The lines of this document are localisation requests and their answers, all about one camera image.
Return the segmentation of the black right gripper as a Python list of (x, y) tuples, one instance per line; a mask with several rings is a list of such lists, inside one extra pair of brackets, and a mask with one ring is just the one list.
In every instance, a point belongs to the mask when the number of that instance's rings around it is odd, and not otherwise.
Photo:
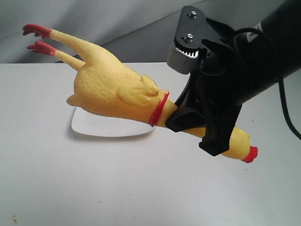
[(173, 132), (206, 126), (199, 147), (211, 156), (230, 149), (230, 136), (242, 108), (240, 88), (249, 66), (235, 43), (238, 35), (227, 24), (207, 18), (197, 67), (174, 103), (166, 126)]

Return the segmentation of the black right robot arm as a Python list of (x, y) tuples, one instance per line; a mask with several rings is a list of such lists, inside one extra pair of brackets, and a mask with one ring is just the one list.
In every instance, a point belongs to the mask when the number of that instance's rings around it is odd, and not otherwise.
[(229, 149), (242, 104), (274, 84), (285, 121), (300, 137), (284, 90), (284, 78), (301, 67), (300, 1), (286, 0), (255, 27), (238, 30), (185, 6), (167, 65), (189, 80), (166, 126), (174, 132), (205, 127), (199, 147), (212, 156)]

